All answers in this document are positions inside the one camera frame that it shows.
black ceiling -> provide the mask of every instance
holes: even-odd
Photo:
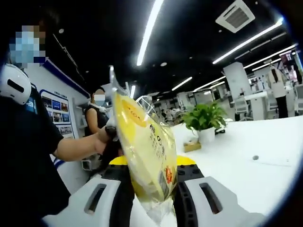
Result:
[[[78,65],[81,76],[53,37],[46,42],[46,54],[86,90],[107,84],[108,65],[114,65],[119,82],[138,85],[140,95],[170,91],[192,76],[191,81],[168,95],[190,91],[221,77],[223,67],[236,61],[235,57],[286,31],[285,26],[280,26],[213,65],[215,59],[272,26],[279,18],[260,2],[244,0],[256,19],[234,34],[215,23],[233,2],[164,0],[142,66],[136,66],[137,56],[154,0],[87,0],[85,4],[74,1],[72,7],[57,2],[53,6],[60,16],[58,31],[63,28],[64,33],[54,34]],[[237,61],[248,65],[291,44],[290,35],[284,35]],[[161,67],[162,62],[167,62],[167,66]]]

potted plant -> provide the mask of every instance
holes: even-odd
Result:
[[[216,102],[209,105],[198,104],[183,116],[186,127],[197,130],[201,144],[214,141],[214,130],[226,126],[223,116],[226,112]]]

display board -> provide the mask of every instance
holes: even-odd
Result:
[[[75,138],[68,99],[46,90],[41,90],[40,95],[51,121],[57,126],[60,134],[64,138]]]

plastic bag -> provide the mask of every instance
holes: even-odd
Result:
[[[116,80],[110,67],[113,114],[134,191],[147,214],[160,224],[173,208],[177,154],[170,128],[160,122],[150,96],[136,103]]]

green plant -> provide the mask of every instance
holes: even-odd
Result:
[[[196,105],[194,109],[191,112],[187,112],[182,119],[188,129],[192,130],[193,128],[201,131],[212,127],[219,129],[221,127],[220,123],[226,126],[226,122],[223,119],[224,115],[226,115],[226,112],[219,107],[216,102],[213,102],[209,105]]]

